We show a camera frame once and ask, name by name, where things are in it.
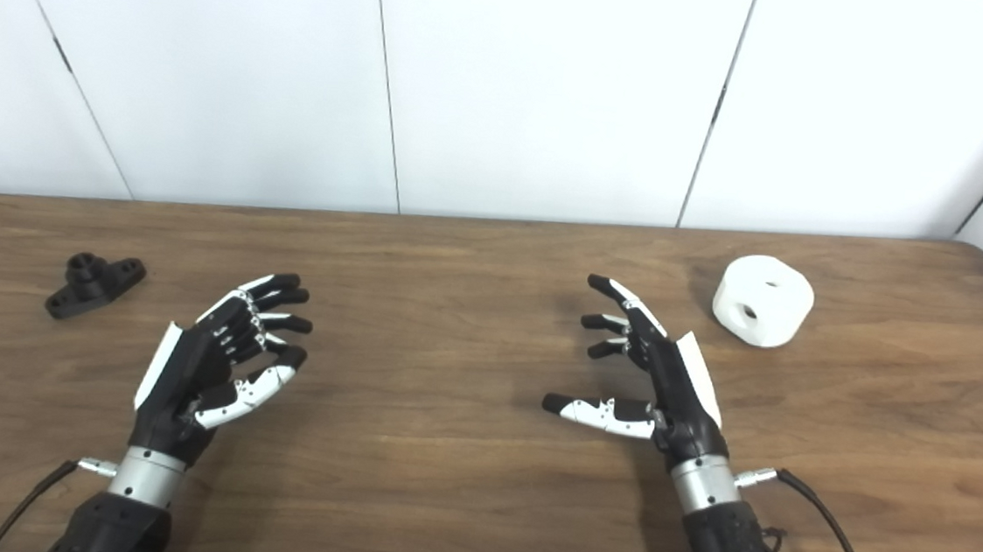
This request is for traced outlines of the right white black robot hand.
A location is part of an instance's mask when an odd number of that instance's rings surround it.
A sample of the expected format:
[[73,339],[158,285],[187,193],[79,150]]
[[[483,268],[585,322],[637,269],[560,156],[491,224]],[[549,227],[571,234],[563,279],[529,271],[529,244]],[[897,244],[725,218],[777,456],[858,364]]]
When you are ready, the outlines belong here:
[[586,314],[580,319],[587,330],[611,332],[611,337],[588,347],[587,356],[605,360],[622,355],[649,376],[653,397],[643,402],[549,393],[541,401],[544,411],[586,427],[650,440],[671,467],[730,458],[712,379],[694,335],[670,338],[641,298],[622,283],[592,273],[587,281],[622,313]]

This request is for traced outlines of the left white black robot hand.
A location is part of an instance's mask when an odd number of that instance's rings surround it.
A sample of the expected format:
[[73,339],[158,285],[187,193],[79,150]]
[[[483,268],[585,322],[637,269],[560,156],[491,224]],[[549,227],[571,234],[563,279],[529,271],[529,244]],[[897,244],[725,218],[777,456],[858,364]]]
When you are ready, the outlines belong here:
[[129,446],[196,464],[218,427],[268,402],[298,373],[306,350],[277,332],[314,326],[279,307],[309,296],[298,274],[278,272],[231,289],[187,327],[168,324],[135,392]]

